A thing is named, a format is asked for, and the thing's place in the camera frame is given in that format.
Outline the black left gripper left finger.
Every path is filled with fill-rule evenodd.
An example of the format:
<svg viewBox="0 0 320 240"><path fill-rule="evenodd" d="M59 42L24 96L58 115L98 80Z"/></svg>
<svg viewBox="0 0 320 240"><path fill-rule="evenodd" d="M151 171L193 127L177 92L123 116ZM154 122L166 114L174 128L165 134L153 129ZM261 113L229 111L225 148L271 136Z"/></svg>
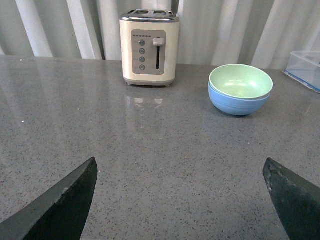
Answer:
<svg viewBox="0 0 320 240"><path fill-rule="evenodd" d="M94 157L0 224L2 240L79 240L98 177Z"/></svg>

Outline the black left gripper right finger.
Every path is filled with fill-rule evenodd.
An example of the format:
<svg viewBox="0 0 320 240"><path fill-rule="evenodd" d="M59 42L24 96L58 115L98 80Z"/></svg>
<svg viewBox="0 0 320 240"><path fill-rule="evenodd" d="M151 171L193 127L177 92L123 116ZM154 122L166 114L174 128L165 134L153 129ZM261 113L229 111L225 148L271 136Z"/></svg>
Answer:
<svg viewBox="0 0 320 240"><path fill-rule="evenodd" d="M277 215L291 240L320 238L320 188L272 158L263 176Z"/></svg>

